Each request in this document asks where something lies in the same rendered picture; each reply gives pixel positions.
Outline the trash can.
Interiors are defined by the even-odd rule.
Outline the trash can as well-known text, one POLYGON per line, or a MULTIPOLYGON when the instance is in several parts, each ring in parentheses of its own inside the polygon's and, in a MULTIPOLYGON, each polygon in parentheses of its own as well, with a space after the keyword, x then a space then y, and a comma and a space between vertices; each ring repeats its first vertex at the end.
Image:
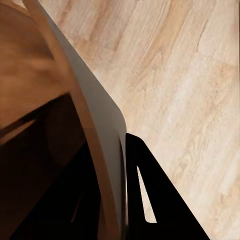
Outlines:
POLYGON ((0 240, 86 141, 101 193, 97 240, 126 240, 123 113, 40 2, 21 1, 0 0, 0 240))

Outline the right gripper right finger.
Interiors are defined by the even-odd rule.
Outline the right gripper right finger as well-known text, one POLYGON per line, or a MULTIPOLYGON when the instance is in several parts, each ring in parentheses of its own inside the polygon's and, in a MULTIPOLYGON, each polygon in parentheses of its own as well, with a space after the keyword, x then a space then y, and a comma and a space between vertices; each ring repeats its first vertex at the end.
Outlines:
POLYGON ((125 136, 129 240, 210 240, 145 142, 125 136), (139 167, 156 223, 145 220, 139 167))

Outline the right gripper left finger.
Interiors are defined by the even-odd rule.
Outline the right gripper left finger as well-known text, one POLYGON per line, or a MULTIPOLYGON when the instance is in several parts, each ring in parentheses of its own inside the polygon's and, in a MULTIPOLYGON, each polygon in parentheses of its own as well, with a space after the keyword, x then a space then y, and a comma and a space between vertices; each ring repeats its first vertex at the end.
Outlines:
POLYGON ((86 141, 9 240, 97 240, 100 205, 97 174, 86 141))

